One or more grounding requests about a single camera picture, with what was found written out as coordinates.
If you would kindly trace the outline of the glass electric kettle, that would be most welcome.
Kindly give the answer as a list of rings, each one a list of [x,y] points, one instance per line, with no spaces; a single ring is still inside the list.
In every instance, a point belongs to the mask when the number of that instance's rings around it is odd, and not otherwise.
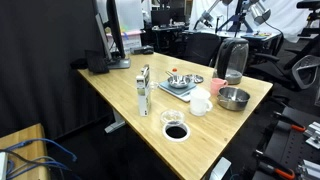
[[[219,48],[214,78],[226,80],[230,85],[241,82],[249,52],[249,42],[243,38],[226,38]]]

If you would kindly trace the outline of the digital kitchen scale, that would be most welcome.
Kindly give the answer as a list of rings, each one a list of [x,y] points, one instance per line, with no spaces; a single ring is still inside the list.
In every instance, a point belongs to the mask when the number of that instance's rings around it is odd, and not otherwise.
[[[189,83],[184,88],[173,88],[169,85],[167,81],[163,81],[159,84],[159,88],[168,92],[169,94],[177,97],[178,99],[189,102],[190,101],[190,92],[195,89],[197,85],[193,82]]]

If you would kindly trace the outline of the white jar with dark contents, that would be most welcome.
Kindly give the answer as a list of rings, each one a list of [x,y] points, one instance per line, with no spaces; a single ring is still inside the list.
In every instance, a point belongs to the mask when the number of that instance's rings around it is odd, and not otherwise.
[[[179,125],[166,124],[162,128],[163,136],[172,142],[183,142],[191,135],[189,126],[185,123]]]

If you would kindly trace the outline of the clear glass jar lid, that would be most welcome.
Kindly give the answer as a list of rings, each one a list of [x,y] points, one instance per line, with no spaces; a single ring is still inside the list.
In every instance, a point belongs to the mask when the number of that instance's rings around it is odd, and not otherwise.
[[[161,113],[160,120],[162,124],[180,125],[184,122],[185,116],[180,111],[169,109]]]

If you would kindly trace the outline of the black office chair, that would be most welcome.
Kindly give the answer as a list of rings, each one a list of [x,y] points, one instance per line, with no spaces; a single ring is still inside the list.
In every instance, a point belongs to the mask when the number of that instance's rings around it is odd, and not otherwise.
[[[187,36],[186,48],[182,59],[208,66],[215,57],[221,38],[211,33],[192,33]]]

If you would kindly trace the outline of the pink plastic cup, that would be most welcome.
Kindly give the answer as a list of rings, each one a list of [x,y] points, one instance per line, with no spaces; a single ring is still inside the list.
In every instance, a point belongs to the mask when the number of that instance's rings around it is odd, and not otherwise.
[[[211,94],[217,95],[219,89],[228,85],[228,81],[220,78],[213,78],[211,80]]]

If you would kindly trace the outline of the orange handled clamp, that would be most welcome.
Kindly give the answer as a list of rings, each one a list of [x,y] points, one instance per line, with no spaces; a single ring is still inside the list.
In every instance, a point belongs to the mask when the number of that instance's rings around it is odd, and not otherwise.
[[[254,156],[258,160],[258,167],[261,170],[264,170],[270,175],[277,175],[278,177],[283,178],[284,180],[294,180],[296,175],[295,172],[272,159],[270,156],[265,153],[255,150]]]

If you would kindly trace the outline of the black keyboard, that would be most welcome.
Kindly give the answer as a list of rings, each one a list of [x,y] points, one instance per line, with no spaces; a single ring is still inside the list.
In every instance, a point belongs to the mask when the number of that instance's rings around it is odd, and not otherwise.
[[[88,69],[93,73],[108,73],[109,69],[104,58],[96,51],[86,50]]]

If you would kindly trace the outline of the small steel saucepan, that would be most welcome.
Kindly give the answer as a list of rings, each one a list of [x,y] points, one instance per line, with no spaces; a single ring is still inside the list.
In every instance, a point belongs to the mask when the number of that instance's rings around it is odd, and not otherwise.
[[[191,82],[190,78],[184,75],[174,74],[172,72],[167,71],[166,74],[169,76],[167,82],[173,88],[181,89],[186,88]]]

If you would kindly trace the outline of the black computer monitor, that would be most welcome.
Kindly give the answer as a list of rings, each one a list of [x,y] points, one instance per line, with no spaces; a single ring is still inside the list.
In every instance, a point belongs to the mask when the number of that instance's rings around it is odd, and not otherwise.
[[[131,65],[131,60],[125,55],[115,0],[106,1],[106,12],[108,17],[108,21],[106,23],[102,22],[101,15],[99,13],[95,15],[96,23],[103,42],[105,61],[109,69],[127,69]],[[106,27],[111,29],[111,36],[117,48],[115,52],[111,52],[108,46],[107,35],[105,32]]]

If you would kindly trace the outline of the couscous box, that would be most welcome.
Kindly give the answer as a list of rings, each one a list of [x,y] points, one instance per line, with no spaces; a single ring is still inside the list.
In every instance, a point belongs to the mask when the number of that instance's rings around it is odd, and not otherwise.
[[[150,103],[150,68],[145,64],[140,74],[136,76],[136,89],[138,95],[139,113],[141,116],[148,116]]]

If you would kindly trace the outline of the large steel bowl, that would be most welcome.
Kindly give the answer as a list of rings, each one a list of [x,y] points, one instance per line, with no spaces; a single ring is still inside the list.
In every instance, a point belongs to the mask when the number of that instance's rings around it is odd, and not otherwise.
[[[240,88],[227,86],[219,89],[217,100],[225,109],[242,111],[250,100],[250,94]]]

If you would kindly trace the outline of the small steel pan lid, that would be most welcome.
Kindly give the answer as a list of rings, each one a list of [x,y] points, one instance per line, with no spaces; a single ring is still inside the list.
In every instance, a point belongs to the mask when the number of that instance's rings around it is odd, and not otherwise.
[[[198,84],[198,83],[202,83],[204,78],[200,75],[196,75],[196,74],[188,74],[187,77],[194,83]]]

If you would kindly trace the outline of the white mug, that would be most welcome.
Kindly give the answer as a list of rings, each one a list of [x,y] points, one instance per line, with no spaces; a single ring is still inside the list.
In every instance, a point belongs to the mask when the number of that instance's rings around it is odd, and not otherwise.
[[[208,111],[212,110],[211,94],[207,90],[196,88],[190,92],[190,97],[190,112],[193,115],[204,116]]]

